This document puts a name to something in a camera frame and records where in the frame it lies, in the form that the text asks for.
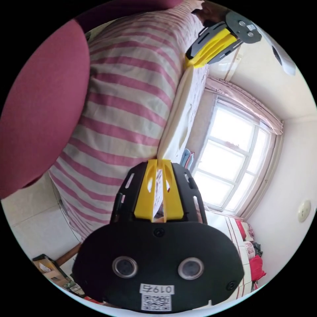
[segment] yellow plastic bracket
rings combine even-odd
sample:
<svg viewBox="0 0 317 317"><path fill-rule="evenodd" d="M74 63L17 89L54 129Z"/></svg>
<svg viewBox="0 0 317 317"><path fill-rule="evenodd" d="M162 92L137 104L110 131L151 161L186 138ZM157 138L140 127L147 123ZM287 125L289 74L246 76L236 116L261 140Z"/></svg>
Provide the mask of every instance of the yellow plastic bracket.
<svg viewBox="0 0 317 317"><path fill-rule="evenodd" d="M186 67L191 65L194 68L205 66L216 55L236 41L237 39L231 35L228 29L220 31L192 59L185 57Z"/></svg>
<svg viewBox="0 0 317 317"><path fill-rule="evenodd" d="M156 159L148 160L144 178L141 184L139 197L134 210L134 215L139 219L153 222L153 206L156 187L157 163Z"/></svg>
<svg viewBox="0 0 317 317"><path fill-rule="evenodd" d="M183 207L179 197L172 163L166 159L159 161L151 159L148 161L134 215L136 218L153 222L156 174L158 169L161 169L163 174L164 222L167 220L180 220L184 216Z"/></svg>
<svg viewBox="0 0 317 317"><path fill-rule="evenodd" d="M180 220L184 216L182 202L173 172L170 160L163 159L159 161L159 168L163 171L163 206L164 222L167 220Z"/></svg>

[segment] label sticker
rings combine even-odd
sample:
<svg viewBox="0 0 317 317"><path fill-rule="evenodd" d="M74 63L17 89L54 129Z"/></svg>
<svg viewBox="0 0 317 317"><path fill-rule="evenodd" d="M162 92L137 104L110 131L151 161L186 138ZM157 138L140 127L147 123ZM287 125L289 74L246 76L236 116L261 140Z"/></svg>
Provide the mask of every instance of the label sticker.
<svg viewBox="0 0 317 317"><path fill-rule="evenodd" d="M174 285L141 284L140 293L146 295L174 295Z"/></svg>
<svg viewBox="0 0 317 317"><path fill-rule="evenodd" d="M250 31L253 31L253 30L256 29L256 27L255 27L253 24L247 25L247 28L248 28Z"/></svg>
<svg viewBox="0 0 317 317"><path fill-rule="evenodd" d="M171 295L142 294L141 310L144 311L172 311Z"/></svg>

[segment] qr code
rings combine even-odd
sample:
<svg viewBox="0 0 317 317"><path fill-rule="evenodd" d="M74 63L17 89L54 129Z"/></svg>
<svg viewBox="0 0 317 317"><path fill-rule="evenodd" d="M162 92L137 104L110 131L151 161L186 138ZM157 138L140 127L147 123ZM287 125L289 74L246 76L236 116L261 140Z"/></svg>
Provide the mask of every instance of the qr code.
<svg viewBox="0 0 317 317"><path fill-rule="evenodd" d="M142 307L145 311L171 311L171 295L145 295L142 294Z"/></svg>

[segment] pink curtain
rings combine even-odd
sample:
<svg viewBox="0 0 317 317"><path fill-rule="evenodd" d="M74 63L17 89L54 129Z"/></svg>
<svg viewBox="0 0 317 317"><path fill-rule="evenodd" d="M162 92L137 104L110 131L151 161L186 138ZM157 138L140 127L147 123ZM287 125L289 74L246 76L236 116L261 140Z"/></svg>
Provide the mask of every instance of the pink curtain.
<svg viewBox="0 0 317 317"><path fill-rule="evenodd" d="M210 91L238 102L258 119L270 127L276 135L283 134L283 122L267 109L258 99L242 88L215 77L206 80L206 91Z"/></svg>

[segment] person's hand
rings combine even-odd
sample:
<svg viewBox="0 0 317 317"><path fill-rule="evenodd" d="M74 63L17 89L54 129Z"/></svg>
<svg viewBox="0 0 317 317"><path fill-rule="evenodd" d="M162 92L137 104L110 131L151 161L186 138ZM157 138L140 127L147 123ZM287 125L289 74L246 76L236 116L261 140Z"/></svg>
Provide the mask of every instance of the person's hand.
<svg viewBox="0 0 317 317"><path fill-rule="evenodd" d="M204 1L201 6L202 9L195 10L193 14L195 14L202 23L206 20L210 20L214 23L224 21L226 14L230 11L226 7L209 1Z"/></svg>

